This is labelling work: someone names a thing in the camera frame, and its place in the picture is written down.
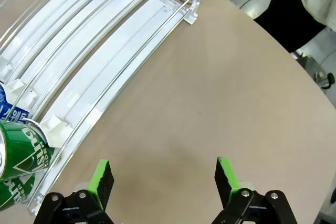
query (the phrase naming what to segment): person's leg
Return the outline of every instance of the person's leg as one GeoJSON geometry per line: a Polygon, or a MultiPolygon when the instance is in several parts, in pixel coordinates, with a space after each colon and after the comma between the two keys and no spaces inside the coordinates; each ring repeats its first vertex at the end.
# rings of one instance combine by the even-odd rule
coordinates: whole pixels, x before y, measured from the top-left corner
{"type": "Polygon", "coordinates": [[[325,28],[306,11],[301,0],[271,0],[255,22],[288,52],[299,49],[325,28]]]}

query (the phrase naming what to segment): green soda can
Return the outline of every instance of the green soda can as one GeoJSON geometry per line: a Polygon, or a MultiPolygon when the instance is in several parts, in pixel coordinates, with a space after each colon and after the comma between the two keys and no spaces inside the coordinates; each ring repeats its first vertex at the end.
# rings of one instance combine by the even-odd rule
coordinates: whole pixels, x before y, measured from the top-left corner
{"type": "Polygon", "coordinates": [[[35,127],[0,120],[0,181],[47,168],[53,153],[35,127]]]}
{"type": "Polygon", "coordinates": [[[0,182],[0,211],[27,199],[33,190],[35,174],[0,182]]]}

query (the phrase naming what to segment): metal rail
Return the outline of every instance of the metal rail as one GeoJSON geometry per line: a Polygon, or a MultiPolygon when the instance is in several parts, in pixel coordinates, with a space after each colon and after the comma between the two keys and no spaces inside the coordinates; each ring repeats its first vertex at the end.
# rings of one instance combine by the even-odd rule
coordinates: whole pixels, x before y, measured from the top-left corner
{"type": "Polygon", "coordinates": [[[23,88],[22,92],[16,99],[16,101],[13,103],[13,106],[9,113],[7,114],[6,120],[9,119],[11,113],[14,111],[15,107],[17,106],[18,102],[26,92],[26,90],[29,88],[29,86],[34,82],[34,80],[40,75],[40,73],[44,70],[44,68],[47,66],[47,64],[50,62],[52,57],[57,53],[57,51],[63,46],[63,44],[77,31],[79,27],[81,27],[96,11],[98,11],[102,6],[104,6],[109,0],[105,0],[102,2],[99,6],[97,6],[88,16],[85,17],[68,35],[65,39],[62,40],[62,42],[52,51],[52,53],[48,56],[48,58],[42,63],[42,65],[39,67],[39,69],[35,72],[35,74],[32,76],[32,78],[28,81],[26,86],[23,88]]]}
{"type": "MultiPolygon", "coordinates": [[[[65,148],[67,147],[67,145],[69,144],[69,142],[71,141],[71,139],[73,138],[73,136],[75,135],[75,133],[78,131],[78,129],[81,127],[81,125],[83,124],[83,122],[86,120],[86,118],[88,117],[88,115],[91,113],[91,111],[95,108],[95,106],[98,104],[98,102],[103,98],[103,96],[108,92],[108,90],[111,88],[111,86],[116,82],[116,80],[124,73],[125,69],[133,62],[133,60],[140,54],[140,52],[152,41],[152,39],[168,24],[168,22],[177,14],[180,12],[180,10],[189,2],[190,0],[187,0],[186,2],[184,2],[169,18],[166,19],[166,21],[155,31],[155,33],[153,33],[151,35],[151,37],[141,46],[141,48],[136,51],[136,53],[129,59],[129,61],[122,67],[122,69],[117,73],[116,76],[113,77],[113,79],[109,82],[108,86],[101,92],[101,94],[97,97],[97,99],[94,101],[94,103],[90,106],[90,108],[86,111],[86,113],[84,114],[84,116],[81,118],[81,120],[77,123],[77,125],[75,126],[75,128],[73,129],[73,131],[71,132],[71,134],[68,136],[68,138],[66,139],[66,141],[64,142],[62,148],[60,149],[60,151],[56,154],[56,156],[53,158],[53,162],[51,163],[51,165],[48,167],[46,173],[43,175],[41,181],[39,182],[39,184],[37,185],[35,191],[33,192],[31,199],[27,205],[28,211],[29,208],[36,196],[36,193],[40,190],[42,184],[44,183],[44,181],[46,180],[46,177],[49,175],[50,171],[52,170],[52,168],[55,166],[55,164],[58,162],[58,160],[61,158],[61,155],[63,153],[63,151],[65,150],[65,148]]],[[[189,11],[186,12],[186,14],[183,15],[183,18],[180,19],[179,22],[181,22],[186,15],[189,13],[189,11]]],[[[178,23],[168,32],[168,34],[170,34],[175,27],[178,25],[178,23]]],[[[74,151],[72,151],[71,155],[67,158],[65,164],[62,166],[62,170],[64,169],[66,163],[70,160],[70,158],[73,156],[74,151]]]]}
{"type": "MultiPolygon", "coordinates": [[[[77,58],[84,52],[84,50],[100,35],[107,27],[109,27],[110,24],[115,22],[121,13],[123,13],[125,10],[127,10],[129,7],[131,7],[132,4],[136,3],[138,0],[132,0],[127,6],[125,6],[121,11],[117,13],[117,15],[112,18],[100,31],[85,45],[85,47],[73,58],[73,60],[69,63],[69,65],[62,71],[62,73],[59,75],[59,77],[50,85],[50,88],[48,91],[44,94],[40,102],[37,104],[36,108],[39,108],[39,106],[43,103],[43,101],[46,99],[46,97],[50,94],[53,87],[59,82],[60,78],[69,70],[72,64],[77,60],[77,58]]],[[[29,115],[29,118],[33,119],[35,117],[35,112],[31,112],[29,115]]]]}
{"type": "MultiPolygon", "coordinates": [[[[13,28],[19,23],[19,21],[26,15],[28,11],[40,0],[35,0],[15,21],[14,23],[5,31],[3,36],[0,38],[0,43],[5,39],[8,33],[13,30],[13,28]]],[[[47,4],[50,0],[43,0],[32,12],[13,30],[13,32],[9,35],[9,37],[5,40],[5,42],[0,47],[0,54],[4,52],[4,50],[7,48],[9,43],[12,42],[14,37],[21,31],[21,29],[30,21],[30,19],[43,7],[45,4],[47,4]]]]}
{"type": "MultiPolygon", "coordinates": [[[[56,24],[63,16],[65,13],[67,13],[70,9],[72,9],[75,5],[77,5],[80,1],[82,0],[77,0],[76,2],[74,2],[69,8],[67,8],[41,35],[40,37],[34,42],[34,44],[30,47],[29,50],[27,50],[25,52],[25,54],[20,58],[20,60],[18,61],[18,63],[16,64],[16,66],[14,67],[14,69],[12,70],[12,72],[9,74],[9,76],[6,78],[6,80],[4,81],[5,83],[7,83],[11,76],[14,74],[15,70],[20,66],[20,64],[22,63],[22,61],[28,56],[28,54],[32,51],[32,49],[36,46],[36,44],[43,38],[43,36],[45,36],[45,34],[50,31],[50,29],[54,26],[54,24],[56,24]]],[[[65,27],[66,24],[69,23],[69,21],[75,17],[82,9],[84,9],[84,7],[86,7],[92,0],[86,0],[82,5],[80,5],[80,7],[70,15],[70,17],[68,17],[51,35],[50,37],[44,42],[44,44],[33,54],[33,56],[31,57],[33,60],[39,55],[39,53],[47,46],[47,44],[56,36],[56,34],[63,28],[65,27]]]]}

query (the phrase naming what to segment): beige table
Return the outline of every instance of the beige table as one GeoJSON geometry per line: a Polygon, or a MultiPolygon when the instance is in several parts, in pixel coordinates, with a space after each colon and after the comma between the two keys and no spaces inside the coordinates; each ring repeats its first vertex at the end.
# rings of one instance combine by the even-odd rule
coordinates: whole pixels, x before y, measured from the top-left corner
{"type": "MultiPolygon", "coordinates": [[[[107,109],[53,190],[70,194],[101,158],[115,223],[211,223],[216,158],[312,223],[335,172],[336,112],[281,46],[228,0],[204,0],[107,109]]],[[[22,205],[1,223],[32,221],[22,205]]]]}

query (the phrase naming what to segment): white plastic bracket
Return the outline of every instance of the white plastic bracket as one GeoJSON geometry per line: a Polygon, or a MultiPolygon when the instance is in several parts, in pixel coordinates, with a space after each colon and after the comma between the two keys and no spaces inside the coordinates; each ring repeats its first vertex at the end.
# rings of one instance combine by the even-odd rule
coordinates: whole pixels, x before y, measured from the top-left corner
{"type": "Polygon", "coordinates": [[[55,115],[48,117],[40,123],[30,119],[27,121],[38,126],[45,136],[48,146],[53,148],[61,148],[73,130],[68,123],[62,121],[55,115]]]}
{"type": "Polygon", "coordinates": [[[0,80],[2,81],[4,81],[13,70],[12,64],[2,57],[2,55],[0,55],[0,69],[0,80]]]}
{"type": "Polygon", "coordinates": [[[199,1],[197,1],[197,0],[193,0],[191,6],[187,9],[187,11],[188,11],[188,10],[191,10],[191,11],[190,11],[189,14],[184,18],[184,20],[187,21],[187,22],[188,22],[189,24],[191,24],[191,25],[196,21],[196,19],[197,19],[197,17],[198,17],[198,14],[196,13],[196,11],[197,11],[199,5],[200,5],[199,1]]]}
{"type": "MultiPolygon", "coordinates": [[[[19,79],[16,79],[15,81],[12,81],[6,85],[3,84],[2,87],[5,90],[7,102],[10,104],[14,104],[25,86],[26,85],[19,79]]],[[[32,88],[28,88],[20,99],[17,106],[23,110],[30,112],[36,99],[37,94],[32,90],[32,88]]]]}

